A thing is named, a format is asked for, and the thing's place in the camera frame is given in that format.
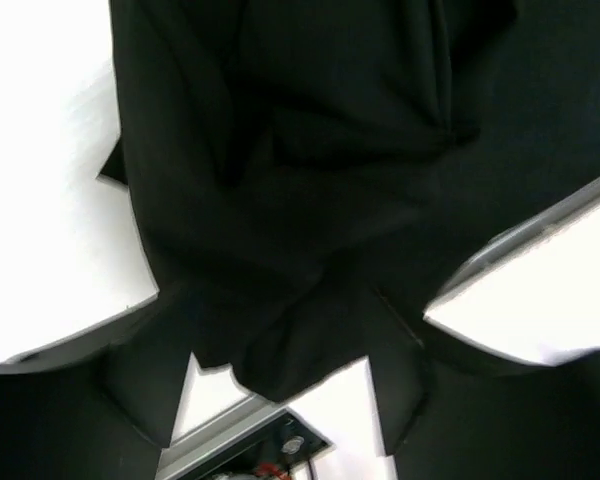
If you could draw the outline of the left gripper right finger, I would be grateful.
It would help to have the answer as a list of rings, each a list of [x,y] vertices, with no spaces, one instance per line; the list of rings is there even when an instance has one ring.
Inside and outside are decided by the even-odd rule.
[[[401,479],[600,479],[600,351],[523,366],[377,292],[371,368]]]

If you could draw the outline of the black trousers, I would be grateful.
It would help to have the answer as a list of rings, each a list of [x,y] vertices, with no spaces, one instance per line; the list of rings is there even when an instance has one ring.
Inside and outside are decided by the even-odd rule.
[[[190,349],[288,399],[600,176],[600,1],[113,1],[125,183]]]

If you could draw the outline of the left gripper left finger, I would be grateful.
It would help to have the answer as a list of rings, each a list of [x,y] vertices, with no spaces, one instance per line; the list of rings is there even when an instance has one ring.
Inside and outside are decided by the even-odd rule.
[[[0,479],[153,479],[189,364],[193,298],[165,291],[0,364]]]

